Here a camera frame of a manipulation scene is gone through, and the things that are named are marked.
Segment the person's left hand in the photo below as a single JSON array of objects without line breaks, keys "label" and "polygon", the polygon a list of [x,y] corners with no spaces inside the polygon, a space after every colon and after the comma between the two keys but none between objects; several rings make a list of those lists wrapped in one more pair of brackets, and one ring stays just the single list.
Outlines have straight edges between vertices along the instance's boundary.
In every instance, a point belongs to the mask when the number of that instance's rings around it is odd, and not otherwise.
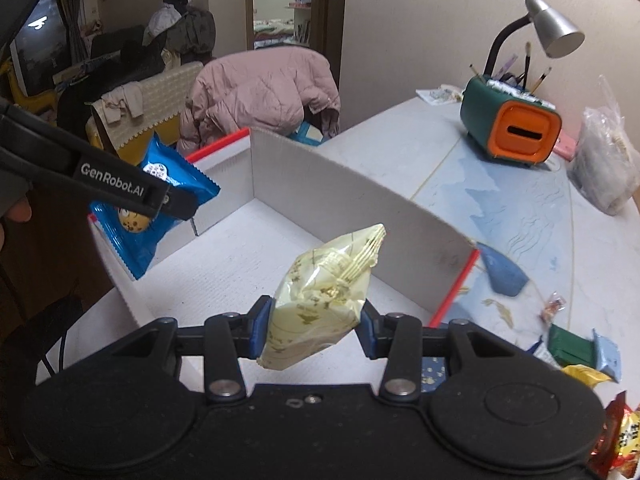
[{"label": "person's left hand", "polygon": [[0,223],[0,249],[6,244],[6,222],[24,223],[32,218],[32,207],[26,196],[20,198],[1,217]]}]

